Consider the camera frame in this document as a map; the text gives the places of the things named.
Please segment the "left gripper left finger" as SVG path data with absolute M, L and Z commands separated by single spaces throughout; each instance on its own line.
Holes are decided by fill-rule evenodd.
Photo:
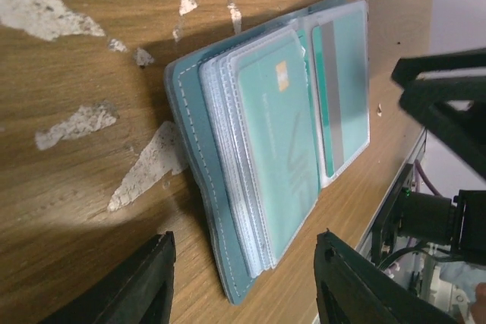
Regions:
M 174 272 L 174 234 L 156 234 L 92 288 L 41 322 L 168 323 Z

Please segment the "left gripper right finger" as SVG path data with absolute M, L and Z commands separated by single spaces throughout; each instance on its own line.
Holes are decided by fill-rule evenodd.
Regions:
M 321 323 L 454 323 L 409 293 L 334 233 L 317 236 L 317 307 Z

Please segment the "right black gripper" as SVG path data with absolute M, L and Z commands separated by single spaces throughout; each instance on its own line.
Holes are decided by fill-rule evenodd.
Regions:
M 399 106 L 485 177 L 485 76 L 418 77 L 423 72 L 485 67 L 485 49 L 400 58 L 391 79 L 402 87 Z M 485 263 L 485 191 L 460 190 L 453 198 L 451 253 Z

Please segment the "teal magnetic stripe card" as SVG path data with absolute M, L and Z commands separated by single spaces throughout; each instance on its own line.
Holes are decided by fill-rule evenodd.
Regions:
M 317 14 L 311 29 L 326 179 L 370 143 L 368 7 L 359 1 Z

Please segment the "blue card holder wallet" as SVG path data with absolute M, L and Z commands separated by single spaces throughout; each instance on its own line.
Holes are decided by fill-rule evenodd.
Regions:
M 276 268 L 270 265 L 270 240 L 264 230 L 239 98 L 238 60 L 268 42 L 289 35 L 298 37 L 307 74 L 319 174 L 314 208 L 320 192 L 342 173 L 331 181 L 326 179 L 311 29 L 317 25 L 317 14 L 349 3 L 322 0 L 205 46 L 166 68 L 166 92 L 203 197 L 219 277 L 231 304 L 241 304 L 257 277 Z

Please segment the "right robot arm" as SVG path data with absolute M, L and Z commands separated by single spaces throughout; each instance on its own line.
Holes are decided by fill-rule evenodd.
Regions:
M 451 149 L 479 176 L 485 176 L 485 50 L 398 60 L 392 80 L 402 87 L 399 106 Z M 408 251 L 385 253 L 398 236 L 450 247 L 444 262 L 485 264 L 485 192 L 460 190 L 452 198 L 413 192 L 412 165 L 400 173 L 372 226 L 371 260 L 381 269 Z

